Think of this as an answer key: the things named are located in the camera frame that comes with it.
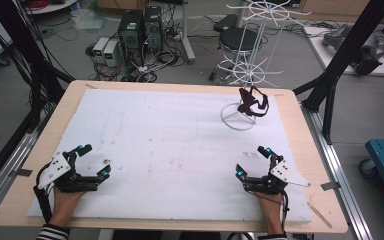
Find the wire stand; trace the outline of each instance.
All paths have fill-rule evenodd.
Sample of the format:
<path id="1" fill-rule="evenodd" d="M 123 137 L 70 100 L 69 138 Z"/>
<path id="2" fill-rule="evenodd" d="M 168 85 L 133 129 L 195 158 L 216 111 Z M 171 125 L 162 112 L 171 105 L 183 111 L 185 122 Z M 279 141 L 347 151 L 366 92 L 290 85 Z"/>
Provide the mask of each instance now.
<path id="1" fill-rule="evenodd" d="M 300 15 L 308 15 L 310 13 L 297 13 L 297 12 L 291 12 L 286 10 L 283 6 L 288 4 L 289 1 L 282 3 L 282 4 L 273 4 L 268 3 L 265 0 L 261 2 L 253 2 L 250 0 L 247 0 L 248 5 L 247 6 L 239 6 L 239 7 L 231 7 L 227 5 L 230 9 L 239 9 L 239 10 L 245 10 L 248 9 L 248 16 L 244 18 L 245 20 L 245 26 L 244 31 L 242 33 L 241 42 L 239 44 L 239 50 L 238 54 L 235 55 L 235 57 L 232 59 L 229 59 L 224 56 L 225 60 L 220 62 L 216 68 L 216 74 L 217 72 L 223 71 L 227 73 L 227 76 L 224 77 L 223 80 L 228 80 L 229 78 L 233 78 L 234 80 L 231 81 L 229 84 L 242 84 L 244 88 L 251 85 L 253 86 L 254 83 L 260 83 L 265 82 L 270 84 L 273 87 L 279 87 L 273 83 L 270 83 L 266 80 L 267 74 L 280 74 L 283 71 L 280 72 L 268 72 L 268 67 L 270 65 L 271 59 L 273 58 L 273 53 L 277 47 L 277 44 L 279 42 L 282 30 L 285 26 L 286 20 L 292 20 L 296 22 L 297 24 L 302 25 L 301 23 L 293 20 L 290 18 L 290 14 L 300 14 Z M 253 49 L 250 51 L 241 51 L 245 32 L 248 27 L 248 22 L 251 18 L 261 18 L 260 27 L 258 29 L 257 38 L 255 39 Z M 280 31 L 278 34 L 278 37 L 276 39 L 276 42 L 274 44 L 274 47 L 270 53 L 270 57 L 265 58 L 261 63 L 256 64 L 255 59 L 257 56 L 258 49 L 261 45 L 263 34 L 266 29 L 267 21 L 273 21 L 277 27 L 279 27 L 279 24 L 277 21 L 283 21 Z M 252 116 L 249 117 L 243 113 L 238 112 L 237 107 L 239 107 L 242 103 L 242 100 L 238 103 L 231 103 L 227 106 L 223 107 L 221 110 L 221 119 L 223 122 L 229 126 L 232 129 L 245 131 L 248 129 L 251 129 L 256 124 L 256 117 Z"/>

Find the caster wheel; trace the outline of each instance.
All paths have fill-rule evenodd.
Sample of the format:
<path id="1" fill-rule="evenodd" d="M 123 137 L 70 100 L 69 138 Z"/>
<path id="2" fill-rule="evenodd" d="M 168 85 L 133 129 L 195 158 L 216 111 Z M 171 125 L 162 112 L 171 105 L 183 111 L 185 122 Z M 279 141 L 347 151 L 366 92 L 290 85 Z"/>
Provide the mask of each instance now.
<path id="1" fill-rule="evenodd" d="M 210 81 L 214 81 L 214 80 L 216 80 L 216 77 L 217 77 L 216 74 L 212 72 L 208 79 L 210 79 Z"/>
<path id="2" fill-rule="evenodd" d="M 373 179 L 377 176 L 378 171 L 371 159 L 364 159 L 360 162 L 360 173 L 366 179 Z"/>

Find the person's left hand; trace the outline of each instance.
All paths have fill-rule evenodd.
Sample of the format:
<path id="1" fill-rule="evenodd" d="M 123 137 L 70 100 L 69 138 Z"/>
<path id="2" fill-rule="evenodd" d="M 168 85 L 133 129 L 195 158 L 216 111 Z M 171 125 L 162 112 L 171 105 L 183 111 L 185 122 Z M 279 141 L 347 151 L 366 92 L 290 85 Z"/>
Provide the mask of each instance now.
<path id="1" fill-rule="evenodd" d="M 59 227 L 65 227 L 73 216 L 74 209 L 80 201 L 80 198 L 86 192 L 63 193 L 54 186 L 54 212 L 49 224 Z"/>

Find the gray floor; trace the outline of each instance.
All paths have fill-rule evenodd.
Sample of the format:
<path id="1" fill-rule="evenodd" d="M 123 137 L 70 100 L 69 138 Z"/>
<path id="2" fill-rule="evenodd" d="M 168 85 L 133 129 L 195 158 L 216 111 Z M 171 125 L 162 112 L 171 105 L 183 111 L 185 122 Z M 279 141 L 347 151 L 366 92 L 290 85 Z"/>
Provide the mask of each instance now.
<path id="1" fill-rule="evenodd" d="M 202 10 L 198 5 L 190 4 L 189 28 L 194 29 L 200 23 L 208 22 L 200 18 L 203 14 L 211 15 L 218 20 L 220 8 L 224 4 L 206 7 Z M 44 14 L 37 18 L 39 24 L 63 22 L 69 18 L 69 11 Z M 47 47 L 61 64 L 76 78 L 88 79 L 93 73 L 93 65 L 85 55 L 86 47 L 96 42 L 99 36 L 110 36 L 118 27 L 117 16 L 105 21 L 103 29 L 79 30 L 71 28 L 71 22 L 58 26 L 58 36 L 45 40 Z M 199 30 L 210 30 L 211 24 L 202 24 Z M 200 31 L 195 34 L 216 35 L 212 31 Z M 259 60 L 271 49 L 276 36 L 268 36 L 269 42 L 260 51 Z M 222 50 L 217 50 L 217 38 L 190 38 L 196 54 L 192 65 L 165 68 L 157 72 L 158 83 L 179 83 L 214 85 L 208 76 L 223 59 Z M 294 89 L 319 76 L 323 68 L 313 52 L 307 39 L 290 33 L 282 33 L 276 49 L 270 71 L 284 71 L 271 75 L 267 79 L 281 88 Z M 258 87 L 271 87 L 261 83 Z M 0 66 L 0 150 L 14 133 L 29 111 L 29 88 L 23 82 L 14 65 Z M 298 96 L 306 98 L 308 93 Z M 334 117 L 332 124 L 332 141 L 341 161 L 351 188 L 355 194 L 361 211 L 374 239 L 384 239 L 384 183 L 381 178 L 366 180 L 361 177 L 358 164 L 368 157 L 364 143 L 372 138 L 384 138 L 384 77 L 356 77 L 343 75 L 337 86 Z M 38 228 L 0 227 L 0 239 L 34 239 Z M 71 239 L 97 239 L 99 230 L 74 229 Z M 165 232 L 164 239 L 176 239 L 178 232 Z M 316 234 L 316 239 L 356 239 L 350 228 L 344 234 Z"/>

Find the white machine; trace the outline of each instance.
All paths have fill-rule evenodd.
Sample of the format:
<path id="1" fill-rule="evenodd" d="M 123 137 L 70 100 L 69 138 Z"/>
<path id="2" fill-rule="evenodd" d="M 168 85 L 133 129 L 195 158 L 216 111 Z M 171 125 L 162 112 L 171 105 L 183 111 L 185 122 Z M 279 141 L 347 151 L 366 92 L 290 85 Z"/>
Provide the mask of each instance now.
<path id="1" fill-rule="evenodd" d="M 107 37 L 101 37 L 93 47 L 93 55 L 95 56 L 95 62 L 105 64 L 104 50 L 110 39 Z"/>
<path id="2" fill-rule="evenodd" d="M 117 40 L 110 40 L 104 50 L 104 58 L 107 67 L 116 67 L 121 60 L 120 47 Z"/>

